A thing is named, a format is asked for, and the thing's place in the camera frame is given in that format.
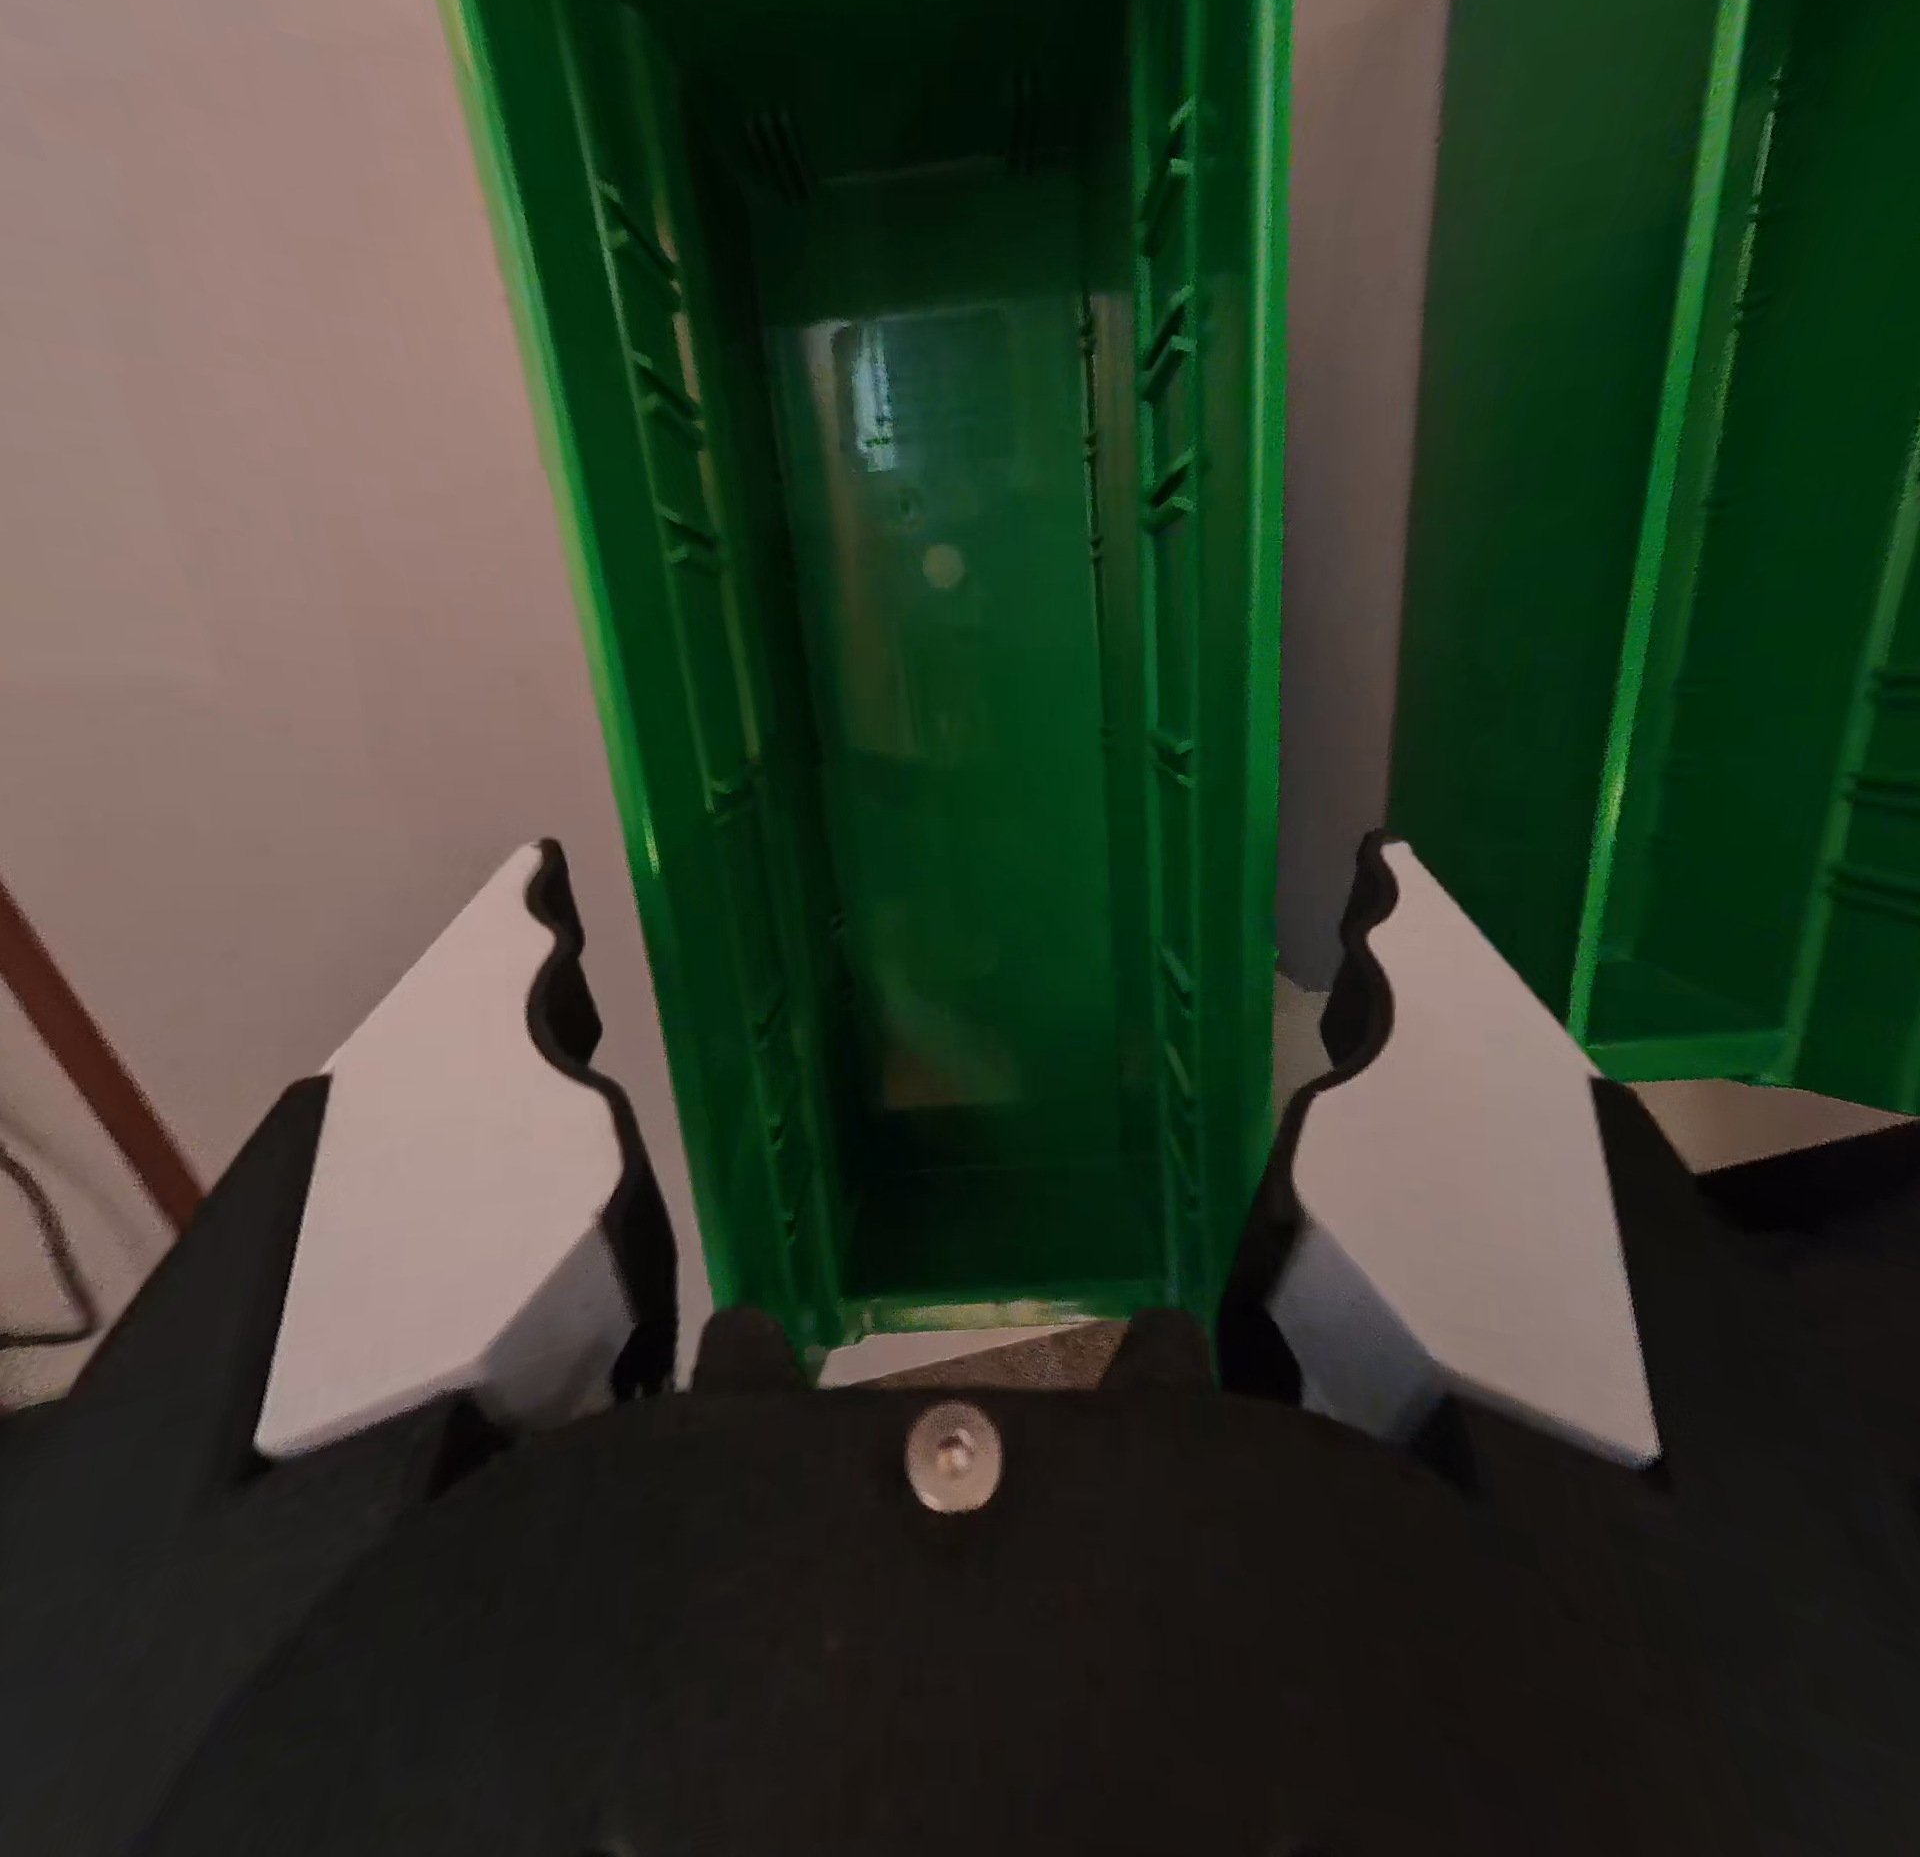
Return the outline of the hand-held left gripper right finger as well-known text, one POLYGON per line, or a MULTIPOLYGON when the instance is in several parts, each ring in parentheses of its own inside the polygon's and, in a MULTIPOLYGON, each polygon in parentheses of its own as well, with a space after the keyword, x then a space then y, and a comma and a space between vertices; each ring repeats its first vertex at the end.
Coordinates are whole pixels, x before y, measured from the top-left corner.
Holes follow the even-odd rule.
POLYGON ((1217 1306, 1233 1396, 1412 1444, 1447 1405, 1662 1455, 1592 1088, 1413 849, 1373 832, 1217 1306))

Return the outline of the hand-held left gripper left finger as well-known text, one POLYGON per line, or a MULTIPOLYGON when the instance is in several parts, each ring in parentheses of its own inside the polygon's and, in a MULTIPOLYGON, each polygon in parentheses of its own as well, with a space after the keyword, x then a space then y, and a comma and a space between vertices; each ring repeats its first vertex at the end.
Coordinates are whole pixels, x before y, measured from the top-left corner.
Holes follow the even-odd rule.
POLYGON ((679 1248, 557 841, 520 847, 325 1067, 268 1459, 462 1396, 541 1430, 670 1387, 679 1248))

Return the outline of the green plastic bin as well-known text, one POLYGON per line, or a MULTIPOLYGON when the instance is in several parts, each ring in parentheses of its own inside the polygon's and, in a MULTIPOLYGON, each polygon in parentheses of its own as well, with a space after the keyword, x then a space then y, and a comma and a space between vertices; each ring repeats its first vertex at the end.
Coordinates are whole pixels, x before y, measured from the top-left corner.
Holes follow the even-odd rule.
POLYGON ((1293 0, 438 0, 715 1310, 1214 1323, 1293 0))
POLYGON ((1915 1115, 1918 0, 1450 0, 1387 825, 1620 1082, 1915 1115))

